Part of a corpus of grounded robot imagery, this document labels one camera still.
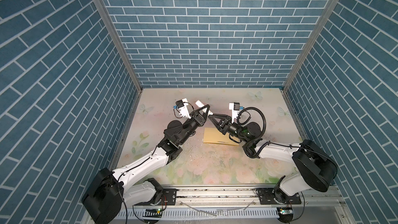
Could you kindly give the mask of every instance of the side wall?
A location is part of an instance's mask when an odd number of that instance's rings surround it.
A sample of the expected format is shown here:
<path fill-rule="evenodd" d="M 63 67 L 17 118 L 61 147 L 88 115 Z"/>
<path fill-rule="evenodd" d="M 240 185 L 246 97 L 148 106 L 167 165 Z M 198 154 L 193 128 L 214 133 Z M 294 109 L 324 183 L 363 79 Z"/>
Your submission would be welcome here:
<path fill-rule="evenodd" d="M 327 0 L 104 0 L 143 87 L 281 87 Z"/>
<path fill-rule="evenodd" d="M 0 223 L 80 221 L 135 96 L 92 0 L 0 0 Z"/>
<path fill-rule="evenodd" d="M 398 0 L 340 0 L 288 95 L 358 223 L 397 223 Z"/>

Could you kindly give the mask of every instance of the table surface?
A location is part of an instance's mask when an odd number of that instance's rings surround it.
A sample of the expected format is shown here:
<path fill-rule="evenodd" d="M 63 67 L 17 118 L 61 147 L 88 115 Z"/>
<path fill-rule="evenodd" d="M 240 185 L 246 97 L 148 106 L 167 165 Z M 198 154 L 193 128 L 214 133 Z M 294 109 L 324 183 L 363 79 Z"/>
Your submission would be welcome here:
<path fill-rule="evenodd" d="M 263 139 L 280 143 L 301 142 L 279 89 L 144 89 L 118 167 L 155 148 L 164 137 L 167 124 L 176 119 L 172 106 L 184 98 L 196 109 L 195 102 L 200 100 L 205 105 L 209 104 L 212 112 L 229 116 L 229 102 L 239 102 L 243 107 L 257 107 L 267 120 Z M 259 114 L 250 112 L 251 121 L 262 126 Z M 207 121 L 204 127 L 214 125 Z M 154 177 L 161 185 L 276 183 L 281 176 L 295 171 L 291 163 L 284 161 L 248 158 L 241 145 L 204 144 L 204 130 L 197 128 L 196 134 L 182 145 L 183 151 L 177 159 L 151 172 L 140 182 Z"/>

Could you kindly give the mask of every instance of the brown paper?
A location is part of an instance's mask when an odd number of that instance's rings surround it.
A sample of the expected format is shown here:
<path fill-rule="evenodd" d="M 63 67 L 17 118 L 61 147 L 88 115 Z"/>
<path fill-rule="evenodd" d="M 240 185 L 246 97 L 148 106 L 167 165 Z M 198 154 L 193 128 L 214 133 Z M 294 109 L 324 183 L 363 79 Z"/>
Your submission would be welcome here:
<path fill-rule="evenodd" d="M 238 138 L 236 137 L 231 137 L 231 138 L 239 142 Z M 239 146 L 238 143 L 235 143 L 229 139 L 228 133 L 223 135 L 216 128 L 210 128 L 210 127 L 205 127 L 205 135 L 203 137 L 203 143 L 227 144 L 227 145 Z"/>

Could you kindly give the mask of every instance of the white object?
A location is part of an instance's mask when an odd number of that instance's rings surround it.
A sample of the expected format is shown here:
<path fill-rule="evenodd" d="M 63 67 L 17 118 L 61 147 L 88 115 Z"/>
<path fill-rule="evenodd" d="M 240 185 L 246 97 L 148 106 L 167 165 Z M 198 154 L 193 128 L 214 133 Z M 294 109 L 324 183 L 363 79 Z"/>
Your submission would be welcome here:
<path fill-rule="evenodd" d="M 119 182 L 123 182 L 123 188 L 127 190 L 150 172 L 165 166 L 168 160 L 169 156 L 166 155 L 166 151 L 156 147 L 156 149 L 131 164 L 113 170 L 113 176 Z"/>
<path fill-rule="evenodd" d="M 232 121 L 236 122 L 235 119 L 238 118 L 239 112 L 243 109 L 243 107 L 239 107 L 239 110 L 234 110 L 234 103 L 229 102 L 229 110 L 232 111 Z"/>
<path fill-rule="evenodd" d="M 196 104 L 199 108 L 205 106 L 202 102 L 200 102 L 200 100 L 198 100 L 197 102 L 195 102 L 195 104 Z M 201 110 L 201 112 L 203 112 L 203 113 L 206 113 L 206 111 L 207 111 L 207 108 L 203 108 L 203 110 Z"/>
<path fill-rule="evenodd" d="M 262 143 L 258 143 L 255 151 L 257 152 Z M 292 146 L 300 146 L 300 144 L 291 144 Z M 292 159 L 293 156 L 293 152 L 296 152 L 298 150 L 298 148 L 289 148 L 289 147 L 284 147 L 284 146 L 279 146 L 276 144 L 269 144 L 268 146 L 264 147 L 264 149 L 260 152 L 260 154 L 258 155 L 260 158 L 272 158 L 272 159 L 278 159 L 278 160 L 282 160 L 288 163 L 292 163 L 295 167 L 295 163 Z"/>
<path fill-rule="evenodd" d="M 142 218 L 143 214 L 148 215 L 145 212 L 147 207 L 139 208 L 139 206 L 134 207 L 134 212 L 137 217 Z M 178 208 L 167 208 L 163 211 L 162 218 L 145 217 L 146 220 L 171 220 L 175 223 L 177 221 L 186 220 L 208 220 L 208 219 L 236 219 L 236 218 L 250 218 L 250 219 L 263 219 L 263 218 L 279 218 L 277 208 L 275 207 L 250 207 L 246 210 L 233 209 L 225 211 L 220 211 L 218 208 L 213 207 L 198 207 L 192 210 L 189 207 L 178 207 Z M 127 216 L 129 219 L 136 219 L 132 212 L 132 208 L 127 209 Z M 115 217 L 116 220 L 126 219 L 126 210 L 121 209 L 119 214 Z"/>
<path fill-rule="evenodd" d="M 182 102 L 188 102 L 187 99 L 182 99 Z M 189 111 L 188 111 L 188 103 L 184 103 L 183 107 L 178 108 L 178 111 L 180 112 L 180 114 L 184 117 L 187 118 L 191 118 L 191 116 L 189 115 Z"/>
<path fill-rule="evenodd" d="M 124 200 L 127 206 L 136 205 L 140 202 L 148 202 L 155 195 L 156 189 L 152 183 L 145 181 L 142 184 L 134 185 L 124 193 Z"/>
<path fill-rule="evenodd" d="M 257 144 L 255 151 L 257 152 L 262 144 Z M 292 146 L 300 146 L 300 144 L 291 144 Z M 284 146 L 278 146 L 276 144 L 269 144 L 268 146 L 264 147 L 260 154 L 258 155 L 260 158 L 272 158 L 272 159 L 278 159 L 282 160 L 288 163 L 292 163 L 295 167 L 296 164 L 294 163 L 292 157 L 293 157 L 293 152 L 296 152 L 298 148 L 296 147 L 284 147 Z M 291 174 L 289 176 L 286 176 L 283 178 L 280 184 L 280 188 L 283 192 L 286 193 L 288 196 L 292 196 L 297 192 L 311 189 L 311 186 L 309 186 L 301 176 L 300 172 L 296 172 L 294 174 Z"/>
<path fill-rule="evenodd" d="M 311 189 L 311 186 L 304 181 L 300 172 L 296 172 L 283 178 L 279 187 L 283 192 L 286 193 L 286 195 L 290 197 L 297 192 Z"/>

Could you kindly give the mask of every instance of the cable tray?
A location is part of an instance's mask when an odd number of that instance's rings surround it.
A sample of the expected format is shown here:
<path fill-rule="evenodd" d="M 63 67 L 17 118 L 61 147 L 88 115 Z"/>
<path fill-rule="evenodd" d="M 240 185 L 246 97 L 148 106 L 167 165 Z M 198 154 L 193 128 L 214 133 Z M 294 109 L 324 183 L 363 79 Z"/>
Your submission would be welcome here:
<path fill-rule="evenodd" d="M 146 212 L 144 217 L 146 220 L 206 220 L 206 219 L 235 219 L 235 218 L 279 218 L 277 208 L 275 207 L 256 207 L 246 210 L 230 210 L 227 208 L 196 208 L 202 212 L 192 210 L 190 208 L 170 208 L 163 212 L 161 218 L 149 217 L 156 215 L 155 213 Z M 134 208 L 135 214 L 142 218 L 146 208 Z M 136 219 L 132 212 L 132 208 L 127 209 L 128 219 Z M 115 219 L 126 219 L 126 210 L 123 209 L 115 217 Z"/>

